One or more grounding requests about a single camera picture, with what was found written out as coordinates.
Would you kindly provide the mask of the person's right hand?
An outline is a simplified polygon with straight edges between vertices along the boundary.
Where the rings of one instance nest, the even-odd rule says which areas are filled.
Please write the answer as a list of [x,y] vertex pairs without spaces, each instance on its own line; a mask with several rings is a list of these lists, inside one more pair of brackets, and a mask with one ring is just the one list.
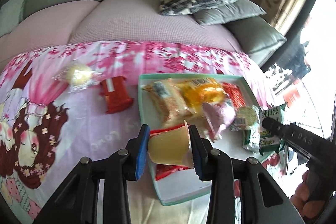
[[295,193],[289,199],[297,209],[301,217],[309,220],[317,219],[325,209],[329,200],[312,200],[310,199],[310,190],[307,186],[307,180],[310,176],[310,170],[302,175],[303,182],[296,188]]

